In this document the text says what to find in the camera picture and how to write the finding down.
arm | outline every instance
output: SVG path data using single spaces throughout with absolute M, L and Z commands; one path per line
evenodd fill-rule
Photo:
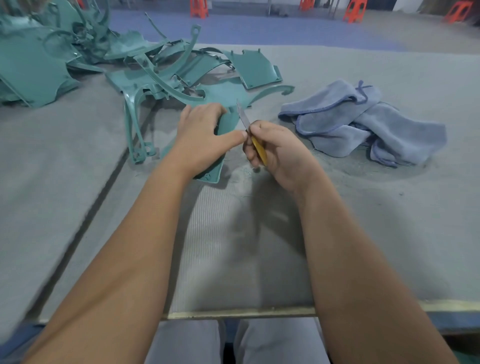
M 182 193 L 246 133 L 215 136 L 225 109 L 181 114 L 175 145 L 60 304 L 24 363 L 143 363 L 163 313 Z
M 268 169 L 299 207 L 315 309 L 333 362 L 457 363 L 303 143 L 266 121 L 251 132 L 266 142 Z M 259 165 L 249 140 L 244 150 Z

hand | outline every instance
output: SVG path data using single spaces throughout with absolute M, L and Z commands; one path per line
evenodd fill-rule
M 218 120 L 226 112 L 218 103 L 193 109 L 187 105 L 181 112 L 177 138 L 166 159 L 173 161 L 185 178 L 192 179 L 247 139 L 246 131 L 242 130 L 213 134 Z
M 265 147 L 267 169 L 283 188 L 294 195 L 301 194 L 312 179 L 323 173 L 315 157 L 289 129 L 258 120 L 252 123 L 250 132 Z M 243 144 L 243 151 L 254 167 L 260 166 L 260 157 L 250 136 Z

left hand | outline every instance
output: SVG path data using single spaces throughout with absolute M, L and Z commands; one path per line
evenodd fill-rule
M 185 178 L 191 179 L 210 167 L 234 146 L 247 140 L 245 130 L 215 135 L 220 117 L 227 110 L 218 103 L 187 105 L 180 114 L 177 138 L 167 155 Z

gray felt surface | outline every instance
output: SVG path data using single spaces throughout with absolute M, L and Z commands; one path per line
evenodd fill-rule
M 345 158 L 314 153 L 419 299 L 480 301 L 478 280 L 473 279 L 480 275 L 480 57 L 309 46 L 265 46 L 262 52 L 279 66 L 284 83 L 297 88 L 286 97 L 274 94 L 254 104 L 246 111 L 252 120 L 280 122 L 276 115 L 283 102 L 304 98 L 343 78 L 378 86 L 384 100 L 405 115 L 446 123 L 446 148 L 416 167 L 387 168 L 368 161 L 367 151 L 361 149 Z M 156 112 L 147 139 L 165 146 L 175 134 L 179 112 Z M 156 163 L 125 164 L 44 305 L 41 319 L 51 317 L 120 223 Z M 184 197 L 167 309 L 311 304 L 295 206 L 267 172 L 250 169 L 240 148 L 230 151 L 220 183 L 192 182 Z
M 125 149 L 104 75 L 40 109 L 0 107 L 0 341 L 21 320 Z

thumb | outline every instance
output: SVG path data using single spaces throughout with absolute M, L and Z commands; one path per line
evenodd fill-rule
M 225 153 L 234 146 L 238 146 L 247 140 L 247 132 L 245 130 L 234 130 L 232 132 L 219 135 L 217 138 L 219 148 L 221 148 Z
M 256 124 L 250 125 L 250 132 L 258 139 L 267 143 L 271 143 L 274 146 L 281 146 L 283 133 L 277 128 L 261 128 Z

